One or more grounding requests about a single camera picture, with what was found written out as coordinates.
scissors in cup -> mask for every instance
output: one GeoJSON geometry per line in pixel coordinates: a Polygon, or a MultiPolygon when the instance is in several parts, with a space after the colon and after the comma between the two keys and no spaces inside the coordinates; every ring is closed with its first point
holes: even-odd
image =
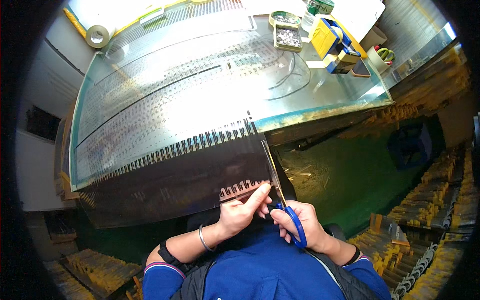
{"type": "Polygon", "coordinates": [[[374,47],[375,51],[377,51],[378,56],[384,61],[392,61],[395,59],[395,53],[388,49],[388,48],[380,48],[380,46],[375,46],[374,47]]]}
{"type": "Polygon", "coordinates": [[[292,219],[295,227],[297,228],[297,232],[299,234],[300,240],[297,240],[295,236],[289,232],[290,236],[292,237],[293,242],[299,248],[307,247],[307,238],[305,236],[305,231],[303,230],[303,226],[301,225],[300,219],[297,214],[293,211],[290,206],[287,206],[287,202],[285,201],[285,197],[282,192],[282,187],[280,186],[280,180],[278,179],[278,173],[275,168],[275,164],[273,162],[272,154],[270,153],[270,148],[268,147],[267,141],[262,140],[262,145],[264,146],[265,154],[267,155],[268,166],[270,171],[270,176],[272,177],[272,183],[275,187],[275,191],[280,198],[280,202],[276,204],[276,208],[285,211],[290,218],[292,219]]]}

scissor blade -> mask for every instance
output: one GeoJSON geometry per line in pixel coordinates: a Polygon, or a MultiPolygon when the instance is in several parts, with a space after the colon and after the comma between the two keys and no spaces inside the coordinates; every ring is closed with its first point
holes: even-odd
{"type": "Polygon", "coordinates": [[[264,146],[265,154],[267,156],[270,176],[272,177],[272,183],[275,186],[275,190],[278,197],[280,198],[280,204],[282,205],[282,209],[285,210],[285,207],[287,207],[287,202],[285,201],[282,187],[280,185],[280,180],[278,179],[278,173],[275,168],[275,163],[273,162],[273,157],[270,152],[270,148],[268,147],[266,139],[262,140],[262,145],[264,146]]]}

person's left hand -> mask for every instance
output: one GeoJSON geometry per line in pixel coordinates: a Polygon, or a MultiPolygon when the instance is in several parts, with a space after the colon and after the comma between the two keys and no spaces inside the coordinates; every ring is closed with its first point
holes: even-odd
{"type": "Polygon", "coordinates": [[[216,224],[222,235],[225,235],[226,238],[237,235],[250,224],[255,212],[260,217],[265,218],[265,214],[268,214],[267,204],[272,202],[272,199],[268,196],[269,192],[270,184],[264,183],[253,192],[245,203],[237,199],[222,203],[220,205],[220,219],[216,224]]]}

metal bracelet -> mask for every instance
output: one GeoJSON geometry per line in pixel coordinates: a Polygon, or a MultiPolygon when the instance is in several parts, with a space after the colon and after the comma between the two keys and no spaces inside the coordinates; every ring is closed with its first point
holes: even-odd
{"type": "Polygon", "coordinates": [[[200,227],[198,228],[198,235],[200,236],[200,240],[202,241],[202,244],[204,245],[204,247],[207,251],[213,252],[213,251],[215,251],[215,249],[212,250],[207,246],[207,244],[205,244],[204,235],[202,234],[202,227],[203,227],[203,225],[200,224],[200,227]]]}

metal shavings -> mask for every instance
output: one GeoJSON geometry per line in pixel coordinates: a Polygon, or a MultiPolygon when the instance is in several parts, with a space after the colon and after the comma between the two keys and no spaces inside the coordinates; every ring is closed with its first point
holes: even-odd
{"type": "Polygon", "coordinates": [[[282,22],[282,23],[288,23],[288,24],[296,24],[297,23],[297,20],[292,18],[292,17],[287,17],[287,16],[282,16],[282,15],[274,15],[272,16],[272,19],[274,19],[275,21],[279,21],[279,22],[282,22]]]}
{"type": "Polygon", "coordinates": [[[282,45],[301,47],[300,33],[297,30],[277,28],[276,42],[282,45]]]}

